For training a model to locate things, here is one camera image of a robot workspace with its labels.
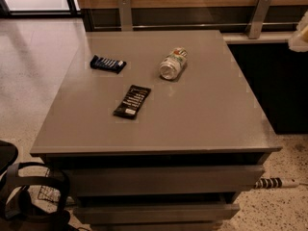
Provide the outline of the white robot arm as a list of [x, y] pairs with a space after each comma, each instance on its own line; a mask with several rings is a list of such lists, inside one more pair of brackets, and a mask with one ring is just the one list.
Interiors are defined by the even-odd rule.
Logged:
[[296, 26], [296, 30], [288, 40], [289, 49], [295, 52], [308, 51], [308, 11]]

